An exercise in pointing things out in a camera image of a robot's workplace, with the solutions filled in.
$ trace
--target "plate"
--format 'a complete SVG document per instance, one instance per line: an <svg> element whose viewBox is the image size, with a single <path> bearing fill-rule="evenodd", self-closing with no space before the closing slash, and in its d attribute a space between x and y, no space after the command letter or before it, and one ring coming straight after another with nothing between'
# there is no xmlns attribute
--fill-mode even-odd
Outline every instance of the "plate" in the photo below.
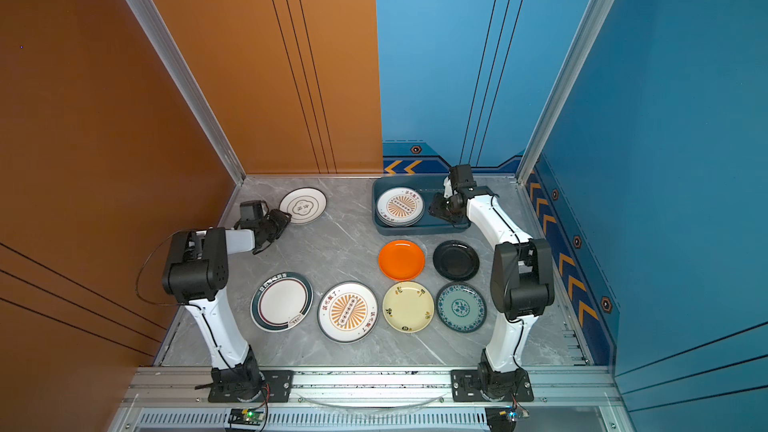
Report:
<svg viewBox="0 0 768 432"><path fill-rule="evenodd" d="M424 215L424 199L412 188L390 188L376 201L376 214L388 226L411 226Z"/></svg>
<svg viewBox="0 0 768 432"><path fill-rule="evenodd" d="M437 272L447 280L461 282L475 277L480 269L480 258L475 249L458 240L447 240L432 254Z"/></svg>
<svg viewBox="0 0 768 432"><path fill-rule="evenodd" d="M298 188L283 197L280 210L291 215L292 224L309 224L322 215L326 204L326 195L316 188Z"/></svg>
<svg viewBox="0 0 768 432"><path fill-rule="evenodd" d="M394 240L379 252L379 268L387 277L397 281L409 281L424 270L424 252L408 240Z"/></svg>
<svg viewBox="0 0 768 432"><path fill-rule="evenodd" d="M312 286L302 274L283 272L268 278L250 302L250 316L267 332L286 331L304 319L312 305Z"/></svg>
<svg viewBox="0 0 768 432"><path fill-rule="evenodd" d="M437 294L437 315L457 332L474 332L485 322L485 299L469 284L447 284Z"/></svg>
<svg viewBox="0 0 768 432"><path fill-rule="evenodd" d="M389 325L411 334L429 325L435 315L435 302L420 284L400 282L384 295L382 313Z"/></svg>
<svg viewBox="0 0 768 432"><path fill-rule="evenodd" d="M358 282L343 282L322 296L317 308L320 330L331 340L359 341L376 325L379 304L371 289Z"/></svg>

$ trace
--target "yellow arrow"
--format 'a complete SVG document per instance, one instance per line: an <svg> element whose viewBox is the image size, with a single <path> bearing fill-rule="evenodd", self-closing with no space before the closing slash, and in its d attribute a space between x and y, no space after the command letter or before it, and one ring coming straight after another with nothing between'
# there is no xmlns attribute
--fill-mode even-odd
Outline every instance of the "yellow arrow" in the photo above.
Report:
<svg viewBox="0 0 768 432"><path fill-rule="evenodd" d="M553 224L557 224L557 222L554 220L554 217L544 214L544 236L547 235L547 222L552 222Z"/></svg>
<svg viewBox="0 0 768 432"><path fill-rule="evenodd" d="M574 285L576 287L579 287L584 292L587 291L587 288L584 286L584 283L578 279L576 279L573 275L568 277L568 296L573 300L574 298Z"/></svg>
<svg viewBox="0 0 768 432"><path fill-rule="evenodd" d="M415 161L413 164L411 164L410 166L406 167L406 172L408 172L409 174L415 174L416 172L413 171L413 168L416 167L420 163L422 163L422 161L420 161L420 160Z"/></svg>
<svg viewBox="0 0 768 432"><path fill-rule="evenodd" d="M587 312L592 317L594 317L594 320L596 321L600 320L598 318L598 313L595 312L594 309L592 309L592 307L590 307L589 305L586 305L582 301L579 301L578 302L578 322L579 322L579 325L581 325L581 327L584 326L584 312Z"/></svg>
<svg viewBox="0 0 768 432"><path fill-rule="evenodd" d="M549 202L547 202L547 200L544 198L537 198L536 199L536 217L538 217L541 213L542 204L544 204L545 206L548 206Z"/></svg>
<svg viewBox="0 0 768 432"><path fill-rule="evenodd" d="M566 254L563 254L561 252L561 254L560 254L560 275L563 274L563 262L567 262L567 263L573 265L574 267L576 267L576 264L574 264L574 260L572 258L570 258L569 256L567 256Z"/></svg>
<svg viewBox="0 0 768 432"><path fill-rule="evenodd" d="M531 184L531 201L533 201L533 189L534 188L541 188L542 184Z"/></svg>
<svg viewBox="0 0 768 432"><path fill-rule="evenodd" d="M395 172L392 169L395 168L400 162L402 162L402 160L395 160L394 162L389 164L389 167L384 169L384 172L388 172L389 175L394 176L395 174L397 174L397 172Z"/></svg>

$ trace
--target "blue floral patterned plate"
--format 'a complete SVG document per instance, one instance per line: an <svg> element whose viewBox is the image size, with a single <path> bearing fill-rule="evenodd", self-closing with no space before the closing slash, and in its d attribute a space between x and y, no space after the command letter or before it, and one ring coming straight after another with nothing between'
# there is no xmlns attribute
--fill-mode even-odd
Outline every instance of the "blue floral patterned plate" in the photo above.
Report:
<svg viewBox="0 0 768 432"><path fill-rule="evenodd" d="M488 314L480 292L463 282L452 282L440 289L436 309L445 325L465 333L478 330Z"/></svg>

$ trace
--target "orange wall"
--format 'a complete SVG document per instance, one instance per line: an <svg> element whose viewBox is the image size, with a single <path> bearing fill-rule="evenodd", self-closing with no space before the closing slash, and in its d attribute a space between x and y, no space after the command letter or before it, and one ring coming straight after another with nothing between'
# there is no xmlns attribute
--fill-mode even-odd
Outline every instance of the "orange wall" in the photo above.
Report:
<svg viewBox="0 0 768 432"><path fill-rule="evenodd" d="M248 173L380 172L376 0L153 0Z"/></svg>
<svg viewBox="0 0 768 432"><path fill-rule="evenodd" d="M0 242L63 275L0 248L2 428L104 430L175 309L138 268L233 184L124 0L0 10Z"/></svg>

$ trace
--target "yellow plate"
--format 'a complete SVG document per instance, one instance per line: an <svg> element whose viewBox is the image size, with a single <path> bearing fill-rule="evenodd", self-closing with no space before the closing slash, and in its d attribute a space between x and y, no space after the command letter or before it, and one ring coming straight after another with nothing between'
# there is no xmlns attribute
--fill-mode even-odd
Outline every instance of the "yellow plate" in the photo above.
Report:
<svg viewBox="0 0 768 432"><path fill-rule="evenodd" d="M387 323L401 332L418 332L435 315L435 301L429 291L415 282L394 284L384 295L382 312Z"/></svg>

